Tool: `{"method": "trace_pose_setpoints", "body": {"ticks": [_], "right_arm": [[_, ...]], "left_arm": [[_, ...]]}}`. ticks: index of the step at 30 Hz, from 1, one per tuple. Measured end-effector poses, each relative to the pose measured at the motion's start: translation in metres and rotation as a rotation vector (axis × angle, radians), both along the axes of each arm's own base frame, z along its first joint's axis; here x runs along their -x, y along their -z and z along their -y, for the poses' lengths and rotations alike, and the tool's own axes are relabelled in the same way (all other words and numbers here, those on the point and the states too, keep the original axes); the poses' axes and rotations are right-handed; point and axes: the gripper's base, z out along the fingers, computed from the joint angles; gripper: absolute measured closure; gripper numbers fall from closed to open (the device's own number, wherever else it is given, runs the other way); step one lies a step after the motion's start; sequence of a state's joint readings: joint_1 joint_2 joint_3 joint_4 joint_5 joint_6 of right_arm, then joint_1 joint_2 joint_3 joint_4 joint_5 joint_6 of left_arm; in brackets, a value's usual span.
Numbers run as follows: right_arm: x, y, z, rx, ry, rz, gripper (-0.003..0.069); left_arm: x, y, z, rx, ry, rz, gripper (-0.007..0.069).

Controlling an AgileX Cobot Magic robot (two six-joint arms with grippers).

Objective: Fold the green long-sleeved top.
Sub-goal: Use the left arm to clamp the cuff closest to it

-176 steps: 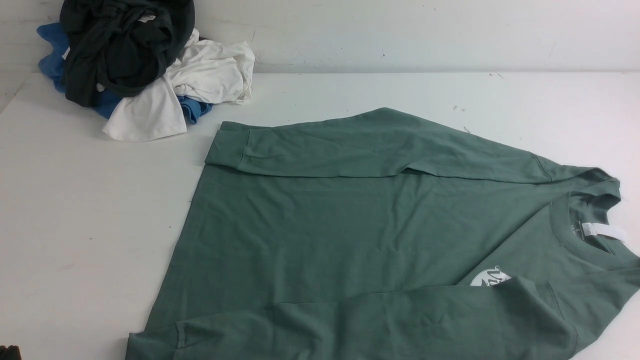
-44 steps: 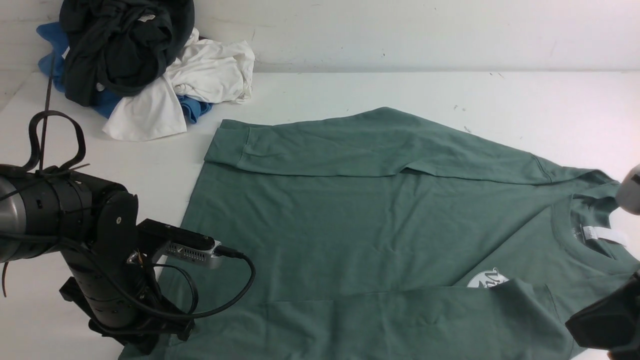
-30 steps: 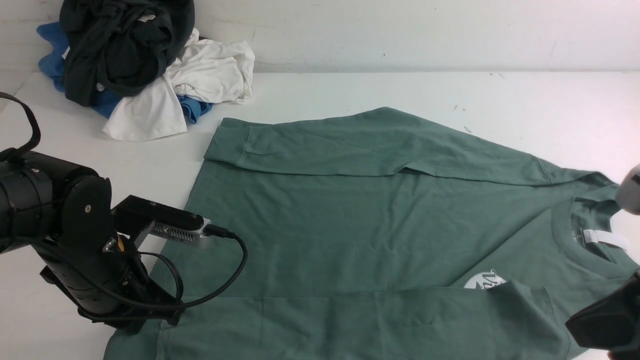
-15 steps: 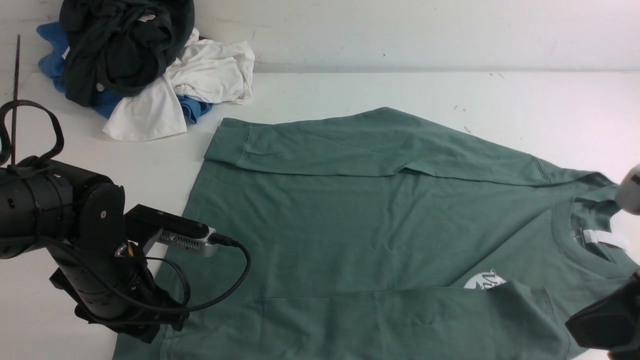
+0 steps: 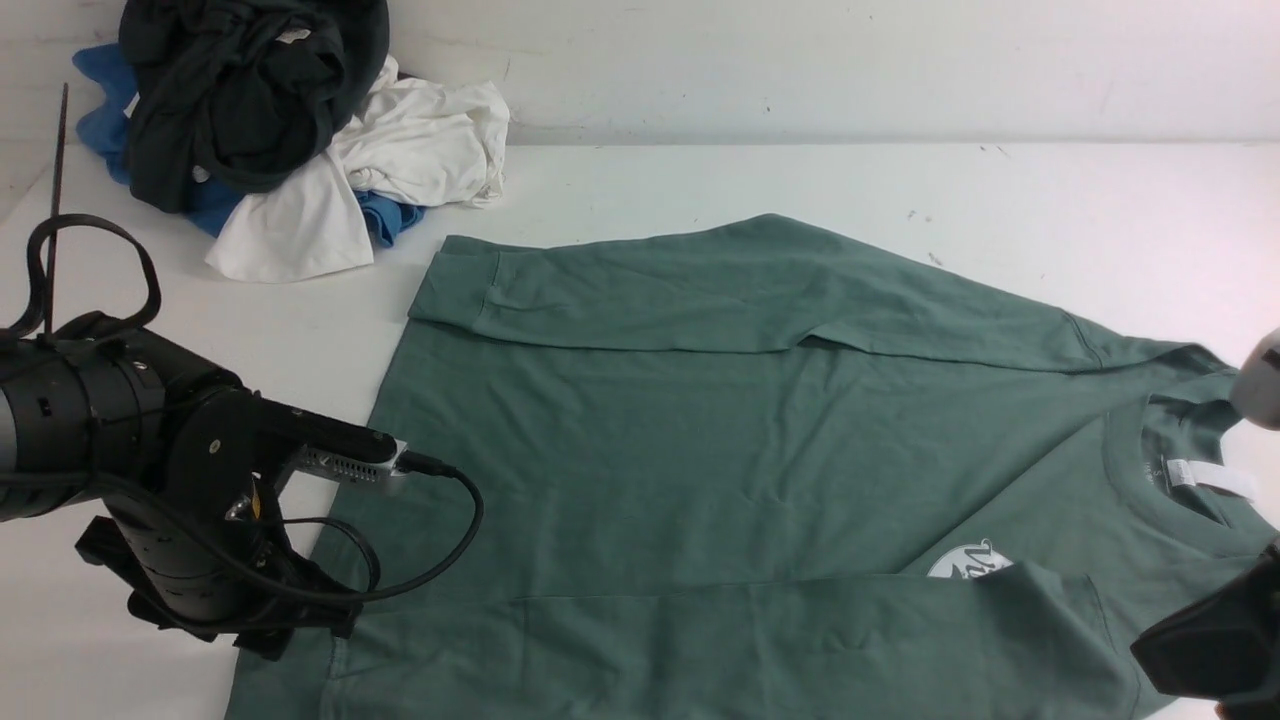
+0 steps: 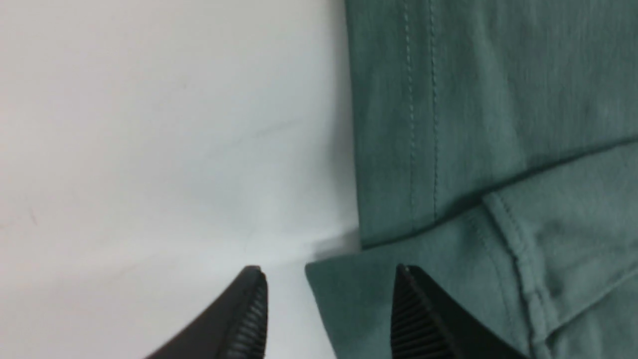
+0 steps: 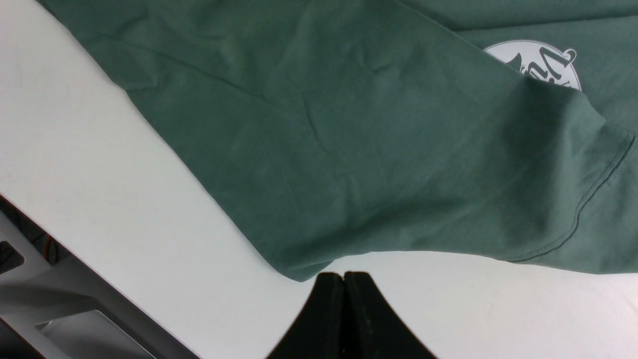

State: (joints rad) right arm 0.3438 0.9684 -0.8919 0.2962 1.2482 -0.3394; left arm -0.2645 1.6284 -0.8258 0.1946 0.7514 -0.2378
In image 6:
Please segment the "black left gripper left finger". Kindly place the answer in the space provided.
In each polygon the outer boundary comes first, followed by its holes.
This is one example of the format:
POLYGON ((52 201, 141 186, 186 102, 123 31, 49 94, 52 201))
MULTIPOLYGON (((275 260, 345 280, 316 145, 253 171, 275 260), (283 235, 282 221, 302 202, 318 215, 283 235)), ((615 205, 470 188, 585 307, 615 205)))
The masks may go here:
POLYGON ((268 332, 268 282, 246 266, 187 327, 150 359, 263 359, 268 332))

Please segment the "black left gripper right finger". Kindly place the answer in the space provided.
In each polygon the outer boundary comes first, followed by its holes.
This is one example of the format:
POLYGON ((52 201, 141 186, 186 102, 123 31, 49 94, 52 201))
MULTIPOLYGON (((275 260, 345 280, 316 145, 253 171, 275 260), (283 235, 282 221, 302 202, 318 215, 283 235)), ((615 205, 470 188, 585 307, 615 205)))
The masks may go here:
POLYGON ((392 297, 393 359, 524 359, 419 266, 399 264, 392 297))

